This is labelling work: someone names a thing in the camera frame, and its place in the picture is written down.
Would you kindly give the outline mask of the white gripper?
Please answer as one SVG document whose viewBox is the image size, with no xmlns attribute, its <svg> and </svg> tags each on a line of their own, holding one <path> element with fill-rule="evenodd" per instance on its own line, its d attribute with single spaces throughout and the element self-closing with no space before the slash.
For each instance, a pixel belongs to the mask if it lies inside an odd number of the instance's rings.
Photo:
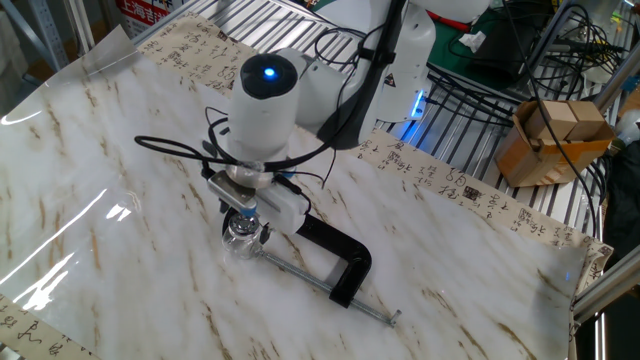
<svg viewBox="0 0 640 360">
<path fill-rule="evenodd" d="M 308 201 L 302 195 L 295 194 L 281 184 L 259 189 L 256 192 L 256 201 L 256 214 L 261 223 L 266 223 L 260 233 L 261 245 L 269 240 L 272 228 L 285 235 L 292 235 L 302 227 L 305 221 Z M 219 211 L 222 214 L 235 211 L 225 201 L 219 200 L 219 202 Z"/>
</svg>

